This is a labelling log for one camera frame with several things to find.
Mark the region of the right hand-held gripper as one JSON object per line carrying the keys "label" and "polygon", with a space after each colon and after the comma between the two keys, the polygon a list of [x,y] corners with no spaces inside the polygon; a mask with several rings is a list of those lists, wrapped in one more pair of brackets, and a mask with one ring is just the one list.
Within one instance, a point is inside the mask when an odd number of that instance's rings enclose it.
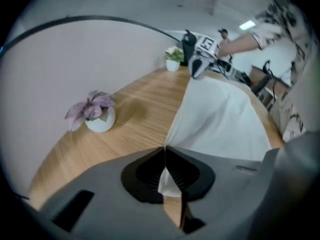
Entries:
{"label": "right hand-held gripper", "polygon": [[209,36],[203,35],[195,44],[193,55],[188,62],[188,71],[192,79],[199,79],[207,68],[217,66],[220,69],[230,71],[232,65],[224,61],[219,62],[217,53],[219,43]]}

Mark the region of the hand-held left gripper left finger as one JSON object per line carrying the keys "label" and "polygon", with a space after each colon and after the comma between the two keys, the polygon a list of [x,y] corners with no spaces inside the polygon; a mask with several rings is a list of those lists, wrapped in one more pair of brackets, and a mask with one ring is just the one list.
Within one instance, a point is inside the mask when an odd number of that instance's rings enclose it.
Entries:
{"label": "hand-held left gripper left finger", "polygon": [[58,240],[174,240],[181,231],[158,191],[164,165],[161,147],[99,163],[39,211],[59,229]]}

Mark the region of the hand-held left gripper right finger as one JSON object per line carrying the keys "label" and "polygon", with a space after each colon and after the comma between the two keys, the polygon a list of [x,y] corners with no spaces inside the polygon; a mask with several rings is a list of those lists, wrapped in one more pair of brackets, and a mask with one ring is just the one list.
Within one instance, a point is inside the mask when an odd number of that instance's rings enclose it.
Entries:
{"label": "hand-held left gripper right finger", "polygon": [[220,216],[244,191],[260,164],[168,146],[165,165],[181,192],[183,232],[190,234]]}

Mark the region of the white shirt with blue sleeves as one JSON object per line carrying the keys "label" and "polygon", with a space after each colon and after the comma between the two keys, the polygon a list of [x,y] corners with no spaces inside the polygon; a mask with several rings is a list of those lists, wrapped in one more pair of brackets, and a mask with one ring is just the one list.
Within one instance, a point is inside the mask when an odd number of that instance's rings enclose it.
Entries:
{"label": "white shirt with blue sleeves", "polygon": [[266,130],[240,88],[205,76],[190,79],[163,144],[239,166],[257,169],[271,144]]}

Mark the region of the person's right forearm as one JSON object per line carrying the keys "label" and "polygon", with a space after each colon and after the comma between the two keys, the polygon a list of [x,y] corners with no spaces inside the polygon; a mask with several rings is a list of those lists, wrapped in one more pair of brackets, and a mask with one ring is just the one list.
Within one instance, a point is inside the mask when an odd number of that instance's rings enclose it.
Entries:
{"label": "person's right forearm", "polygon": [[245,34],[239,38],[222,45],[216,54],[218,59],[227,55],[248,52],[258,49],[260,46],[251,34]]}

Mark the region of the white ceiling light panel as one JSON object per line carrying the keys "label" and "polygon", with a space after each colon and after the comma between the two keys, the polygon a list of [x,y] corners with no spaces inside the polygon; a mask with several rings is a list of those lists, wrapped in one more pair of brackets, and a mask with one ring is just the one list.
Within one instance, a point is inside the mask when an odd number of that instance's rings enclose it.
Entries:
{"label": "white ceiling light panel", "polygon": [[242,31],[246,31],[252,27],[254,27],[256,25],[256,23],[252,20],[248,20],[246,22],[244,22],[243,24],[241,24],[239,26],[239,28],[242,30]]}

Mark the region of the white-flowered plant in white pot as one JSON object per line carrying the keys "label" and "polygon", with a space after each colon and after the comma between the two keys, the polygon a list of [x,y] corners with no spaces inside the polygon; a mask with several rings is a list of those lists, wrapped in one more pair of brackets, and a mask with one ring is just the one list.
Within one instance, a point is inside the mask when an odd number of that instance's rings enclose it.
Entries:
{"label": "white-flowered plant in white pot", "polygon": [[179,70],[181,62],[185,59],[185,54],[182,48],[177,46],[169,47],[164,54],[166,69],[170,72]]}

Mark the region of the white metal rack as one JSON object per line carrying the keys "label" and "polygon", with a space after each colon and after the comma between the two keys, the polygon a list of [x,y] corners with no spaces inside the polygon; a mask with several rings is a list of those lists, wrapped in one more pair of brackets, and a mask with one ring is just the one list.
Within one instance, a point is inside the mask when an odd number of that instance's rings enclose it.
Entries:
{"label": "white metal rack", "polygon": [[264,105],[264,107],[269,111],[273,105],[273,93],[267,87],[264,87],[258,93],[257,97],[260,100],[260,102]]}

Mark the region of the person's white black-patterned clothing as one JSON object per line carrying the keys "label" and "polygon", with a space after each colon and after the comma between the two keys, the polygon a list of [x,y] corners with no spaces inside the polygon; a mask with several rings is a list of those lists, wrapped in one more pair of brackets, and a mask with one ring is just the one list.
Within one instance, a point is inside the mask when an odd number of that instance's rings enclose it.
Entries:
{"label": "person's white black-patterned clothing", "polygon": [[305,13],[292,0],[272,0],[257,17],[250,30],[262,50],[287,38],[295,47],[294,66],[290,70],[290,87],[273,103],[270,115],[284,142],[301,136],[307,128],[303,88],[309,88],[318,76],[316,57],[320,39]]}

